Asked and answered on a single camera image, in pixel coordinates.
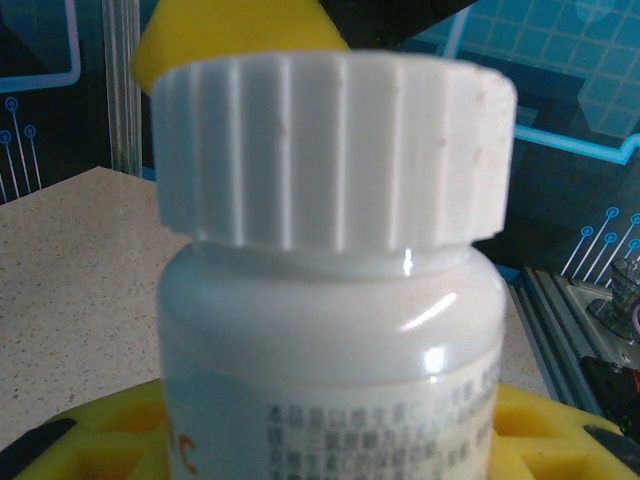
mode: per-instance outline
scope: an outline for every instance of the grid pattern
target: grid pattern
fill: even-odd
[[[442,49],[446,23],[419,38]],[[640,0],[480,0],[461,47],[586,79],[594,132],[626,138],[640,120]]]

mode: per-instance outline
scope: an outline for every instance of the yellow foam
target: yellow foam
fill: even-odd
[[[61,413],[77,424],[17,480],[168,479],[167,434],[159,381]],[[636,475],[584,431],[611,422],[500,385],[490,480],[635,480]]]
[[[133,59],[148,95],[170,68],[222,55],[347,50],[317,0],[160,0]]]

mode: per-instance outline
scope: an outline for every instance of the speckled countertop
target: speckled countertop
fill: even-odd
[[[158,377],[156,280],[186,243],[153,183],[100,168],[0,206],[0,449]],[[503,380],[547,394],[512,303]]]

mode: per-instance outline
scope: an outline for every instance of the black object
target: black object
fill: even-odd
[[[76,421],[61,418],[29,430],[0,451],[0,480],[12,480],[67,433]]]
[[[640,263],[619,258],[611,264],[613,312],[622,323],[631,323],[631,312],[640,301]]]
[[[584,357],[580,367],[604,416],[640,442],[640,371]]]
[[[611,300],[596,298],[589,304],[589,306],[587,306],[587,312],[593,315],[600,321],[600,323],[623,340],[628,342],[636,341],[637,335],[631,320],[620,321],[620,318],[616,315],[615,307]]]
[[[615,457],[640,475],[640,445],[628,437],[616,435],[609,430],[595,425],[585,425],[584,429],[589,435],[598,441],[600,445],[609,450]]]
[[[475,0],[319,0],[351,49],[395,49]]]

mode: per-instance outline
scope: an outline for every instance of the white bottle cap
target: white bottle cap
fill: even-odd
[[[504,223],[516,94],[397,53],[229,57],[152,92],[163,224],[271,250],[431,249]]]

